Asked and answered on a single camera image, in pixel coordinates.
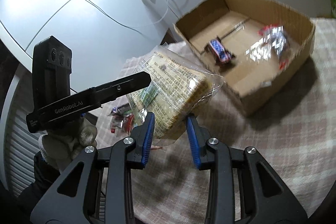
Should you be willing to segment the left gloved hand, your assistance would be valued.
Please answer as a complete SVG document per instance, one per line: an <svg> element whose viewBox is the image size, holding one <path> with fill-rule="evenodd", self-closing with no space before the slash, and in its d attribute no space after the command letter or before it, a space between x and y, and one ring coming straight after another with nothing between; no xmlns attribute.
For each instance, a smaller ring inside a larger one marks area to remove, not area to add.
<svg viewBox="0 0 336 224"><path fill-rule="evenodd" d="M43 159L62 173L69 164L88 146L96 148L97 127L88 119L80 118L79 126L70 132L71 127L64 125L62 130L68 135L56 135L47 131L38 139L38 145Z"/></svg>

